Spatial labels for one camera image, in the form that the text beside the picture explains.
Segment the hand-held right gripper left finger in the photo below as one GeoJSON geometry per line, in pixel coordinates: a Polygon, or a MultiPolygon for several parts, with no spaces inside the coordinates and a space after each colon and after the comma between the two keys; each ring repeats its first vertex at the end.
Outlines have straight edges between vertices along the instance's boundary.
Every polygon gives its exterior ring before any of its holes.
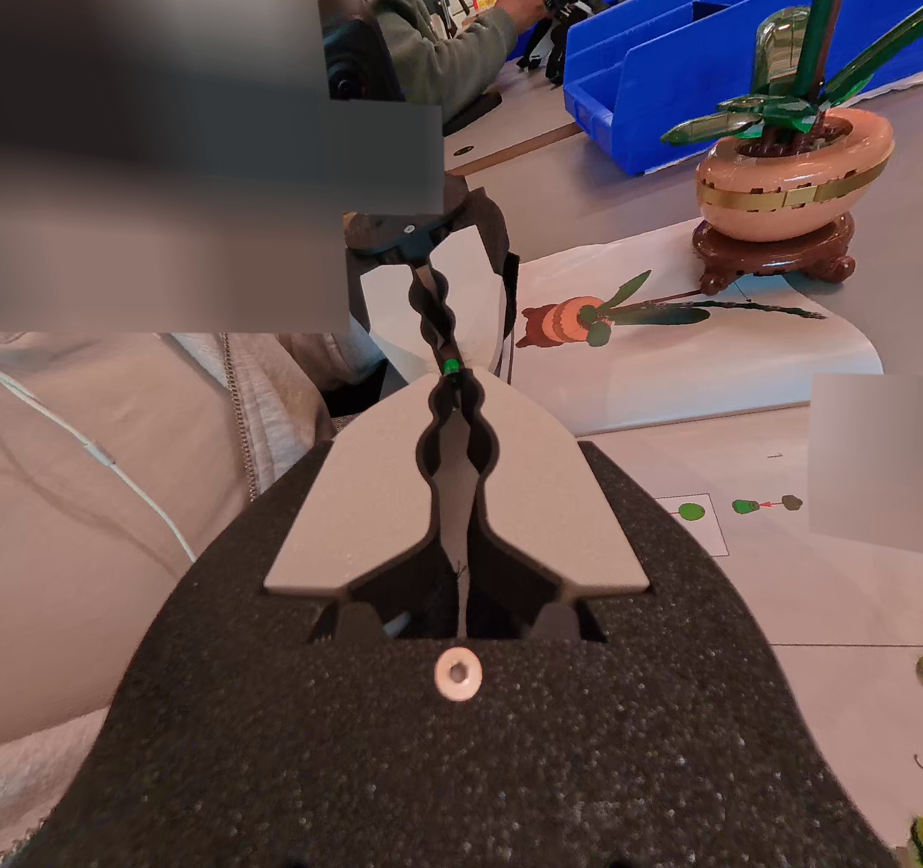
{"type": "Polygon", "coordinates": [[[425,595],[440,557],[426,436],[438,430],[435,374],[340,431],[264,580],[281,595],[425,595]]]}

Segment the grey desk with wooden edge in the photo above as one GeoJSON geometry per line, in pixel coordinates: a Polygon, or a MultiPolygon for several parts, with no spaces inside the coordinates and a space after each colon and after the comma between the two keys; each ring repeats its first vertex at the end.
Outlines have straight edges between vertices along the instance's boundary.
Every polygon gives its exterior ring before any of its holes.
{"type": "Polygon", "coordinates": [[[506,62],[491,89],[502,94],[502,103],[444,138],[444,170],[472,175],[579,133],[566,111],[563,90],[548,81],[544,63],[530,72],[521,70],[517,62],[506,62]],[[453,152],[464,146],[474,149],[455,158],[453,152]]]}

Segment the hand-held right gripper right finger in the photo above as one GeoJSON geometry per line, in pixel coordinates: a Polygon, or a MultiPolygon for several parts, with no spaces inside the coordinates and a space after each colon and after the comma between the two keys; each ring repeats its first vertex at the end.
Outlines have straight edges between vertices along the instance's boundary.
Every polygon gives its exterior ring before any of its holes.
{"type": "Polygon", "coordinates": [[[472,583],[491,597],[610,597],[649,588],[576,438],[485,369],[467,372],[467,457],[478,471],[472,583]]]}

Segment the brick orchid plant in pot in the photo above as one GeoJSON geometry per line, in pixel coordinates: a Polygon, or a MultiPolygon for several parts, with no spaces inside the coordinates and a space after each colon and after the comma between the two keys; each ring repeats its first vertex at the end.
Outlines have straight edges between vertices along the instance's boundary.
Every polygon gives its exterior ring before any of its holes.
{"type": "Polygon", "coordinates": [[[842,1],[811,0],[767,17],[748,93],[661,137],[672,147],[711,144],[696,170],[701,294],[747,274],[800,271],[839,284],[855,271],[851,209],[885,170],[894,130],[874,113],[837,109],[921,38],[921,9],[828,78],[842,1]]]}

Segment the large blue plastic bin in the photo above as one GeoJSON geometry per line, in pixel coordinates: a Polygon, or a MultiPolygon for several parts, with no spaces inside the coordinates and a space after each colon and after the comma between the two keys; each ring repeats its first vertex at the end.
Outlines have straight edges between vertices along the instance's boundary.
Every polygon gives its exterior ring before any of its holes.
{"type": "MultiPolygon", "coordinates": [[[[825,86],[922,0],[842,0],[825,86]]],[[[705,150],[670,147],[676,124],[750,93],[758,27],[811,0],[627,0],[571,28],[564,101],[583,131],[629,175],[705,150]]]]}

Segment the brick instruction booklet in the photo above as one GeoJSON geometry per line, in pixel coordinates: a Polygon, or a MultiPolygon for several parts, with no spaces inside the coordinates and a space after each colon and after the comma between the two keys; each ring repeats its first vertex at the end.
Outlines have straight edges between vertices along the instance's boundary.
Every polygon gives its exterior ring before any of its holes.
{"type": "Polygon", "coordinates": [[[782,277],[695,325],[517,348],[512,382],[590,436],[698,540],[775,648],[815,741],[893,847],[921,816],[921,554],[811,532],[816,372],[880,373],[871,343],[782,277]]]}

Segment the white hoodie drawstring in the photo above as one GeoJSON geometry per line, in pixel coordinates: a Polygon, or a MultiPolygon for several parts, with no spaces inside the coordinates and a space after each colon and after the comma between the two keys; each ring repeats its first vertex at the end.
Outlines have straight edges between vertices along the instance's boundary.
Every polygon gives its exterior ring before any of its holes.
{"type": "Polygon", "coordinates": [[[135,493],[151,511],[161,518],[163,523],[170,529],[175,540],[179,543],[189,562],[191,564],[196,562],[197,554],[192,550],[187,539],[172,517],[169,516],[169,514],[117,464],[116,460],[102,446],[50,410],[25,385],[21,384],[9,374],[1,372],[1,384],[6,391],[20,402],[53,423],[57,428],[69,434],[95,461],[111,470],[131,492],[135,493]]]}

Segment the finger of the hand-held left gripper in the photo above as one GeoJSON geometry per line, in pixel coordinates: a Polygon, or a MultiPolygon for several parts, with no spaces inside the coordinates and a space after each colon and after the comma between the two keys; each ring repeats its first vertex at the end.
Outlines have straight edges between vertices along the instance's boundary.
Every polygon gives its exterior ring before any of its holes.
{"type": "Polygon", "coordinates": [[[507,296],[478,228],[450,233],[432,252],[431,266],[445,279],[444,302],[454,320],[453,337],[463,362],[494,371],[502,352],[507,296]]]}
{"type": "Polygon", "coordinates": [[[382,264],[361,278],[372,341],[408,384],[445,374],[455,316],[445,277],[428,264],[382,264]]]}

